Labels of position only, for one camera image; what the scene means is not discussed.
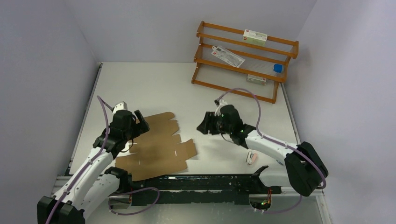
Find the brown cardboard box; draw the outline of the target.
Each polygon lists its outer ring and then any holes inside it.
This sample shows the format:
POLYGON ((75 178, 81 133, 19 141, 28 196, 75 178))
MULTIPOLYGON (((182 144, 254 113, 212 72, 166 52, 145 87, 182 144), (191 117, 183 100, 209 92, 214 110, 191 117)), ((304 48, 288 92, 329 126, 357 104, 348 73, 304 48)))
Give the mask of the brown cardboard box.
POLYGON ((197 155, 193 139, 186 142, 176 132, 177 120, 172 112, 145 117, 150 130, 134 139, 130 154, 118 156, 115 166, 142 181, 187 169, 186 161, 197 155))

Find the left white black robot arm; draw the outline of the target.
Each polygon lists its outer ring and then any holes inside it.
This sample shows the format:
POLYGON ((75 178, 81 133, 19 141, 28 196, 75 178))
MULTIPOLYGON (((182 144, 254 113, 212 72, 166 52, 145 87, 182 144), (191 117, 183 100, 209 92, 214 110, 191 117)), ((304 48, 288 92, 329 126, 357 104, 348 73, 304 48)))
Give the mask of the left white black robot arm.
POLYGON ((128 172, 110 164, 128 141, 148 131, 149 124, 139 110, 116 110, 77 172, 53 196, 43 196, 37 203, 38 223, 84 224, 110 195, 128 192, 128 172))

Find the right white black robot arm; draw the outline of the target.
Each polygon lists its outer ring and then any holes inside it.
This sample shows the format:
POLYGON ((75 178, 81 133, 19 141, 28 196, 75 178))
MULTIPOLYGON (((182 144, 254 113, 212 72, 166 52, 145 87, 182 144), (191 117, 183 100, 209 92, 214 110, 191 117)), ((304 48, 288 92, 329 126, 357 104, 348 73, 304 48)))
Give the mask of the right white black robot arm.
POLYGON ((310 196, 314 190, 327 186, 328 170, 311 143, 293 144, 260 133, 257 127, 242 121, 233 105, 220 105, 216 111, 206 112, 196 130, 202 134, 227 134, 232 143, 282 164, 280 171, 265 171, 252 180, 257 193, 264 193, 272 186, 285 186, 302 196, 310 196))

